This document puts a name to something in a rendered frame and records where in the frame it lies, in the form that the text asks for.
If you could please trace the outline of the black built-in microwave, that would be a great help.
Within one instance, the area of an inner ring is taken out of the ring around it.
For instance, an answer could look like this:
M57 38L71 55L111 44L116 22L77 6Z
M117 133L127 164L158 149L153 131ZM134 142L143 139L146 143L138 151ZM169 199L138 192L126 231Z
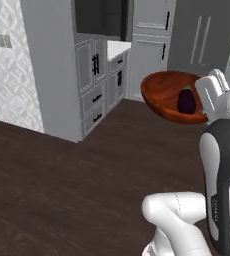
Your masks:
M79 33L119 36L123 0L74 0Z

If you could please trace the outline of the black microwave door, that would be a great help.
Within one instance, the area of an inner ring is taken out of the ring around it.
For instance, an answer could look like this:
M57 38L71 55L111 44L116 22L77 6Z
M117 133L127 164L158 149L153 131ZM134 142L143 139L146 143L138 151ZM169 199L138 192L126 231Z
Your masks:
M134 0L121 0L120 40L132 41Z

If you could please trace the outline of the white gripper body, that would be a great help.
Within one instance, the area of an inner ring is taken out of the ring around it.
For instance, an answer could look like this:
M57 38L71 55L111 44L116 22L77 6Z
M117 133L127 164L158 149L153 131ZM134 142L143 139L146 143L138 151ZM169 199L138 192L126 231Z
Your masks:
M216 120L216 101L229 90L228 83L223 75L208 75L198 79L195 87L210 125Z

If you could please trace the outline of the dark purple eggplant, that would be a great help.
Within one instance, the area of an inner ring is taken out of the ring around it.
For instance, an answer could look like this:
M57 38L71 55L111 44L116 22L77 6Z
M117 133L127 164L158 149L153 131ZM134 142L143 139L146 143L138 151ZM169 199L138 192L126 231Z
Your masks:
M185 86L179 93L177 109L180 113L194 114L196 101L190 85Z

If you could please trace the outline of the grey counter cabinet white top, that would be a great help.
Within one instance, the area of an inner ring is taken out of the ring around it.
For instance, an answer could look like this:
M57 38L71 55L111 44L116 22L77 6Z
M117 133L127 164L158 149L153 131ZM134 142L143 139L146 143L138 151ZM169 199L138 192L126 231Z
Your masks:
M108 41L107 111L110 112L126 95L127 69L131 44Z

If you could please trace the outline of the brown wooden bowl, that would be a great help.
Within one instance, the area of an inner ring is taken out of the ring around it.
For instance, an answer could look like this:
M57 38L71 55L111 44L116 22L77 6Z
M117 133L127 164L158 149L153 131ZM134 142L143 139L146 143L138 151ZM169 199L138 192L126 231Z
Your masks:
M141 94L148 107L159 116L180 124L201 124L208 121L200 112L202 103L195 88L200 76L181 71L161 71L148 75L141 82ZM193 114L180 113L177 103L180 91L190 86L196 102Z

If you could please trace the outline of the grey tall cabinet run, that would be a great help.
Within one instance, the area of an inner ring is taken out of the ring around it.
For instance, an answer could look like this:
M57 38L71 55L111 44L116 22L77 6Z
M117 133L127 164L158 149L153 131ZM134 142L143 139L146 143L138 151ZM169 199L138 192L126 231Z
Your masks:
M79 33L74 0L20 0L44 132L83 139L85 116L103 100L107 41Z

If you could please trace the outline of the grey fridge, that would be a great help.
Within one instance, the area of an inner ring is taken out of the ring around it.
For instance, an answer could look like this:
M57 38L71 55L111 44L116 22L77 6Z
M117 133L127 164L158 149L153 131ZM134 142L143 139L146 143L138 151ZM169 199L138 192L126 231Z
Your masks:
M230 0L177 0L168 70L224 71L230 54Z

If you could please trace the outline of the grey tall cupboard run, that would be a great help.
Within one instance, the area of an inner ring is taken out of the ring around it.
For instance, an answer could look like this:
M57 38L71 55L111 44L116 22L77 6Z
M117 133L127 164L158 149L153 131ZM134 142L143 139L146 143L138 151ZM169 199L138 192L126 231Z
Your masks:
M134 0L126 98L143 102L141 82L167 69L177 0Z

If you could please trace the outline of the grey wall socket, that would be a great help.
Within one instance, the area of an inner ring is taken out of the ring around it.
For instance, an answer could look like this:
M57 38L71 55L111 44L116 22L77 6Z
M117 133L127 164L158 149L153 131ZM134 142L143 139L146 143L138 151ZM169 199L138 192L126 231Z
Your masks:
M12 48L12 43L9 35L0 34L0 46L3 48Z

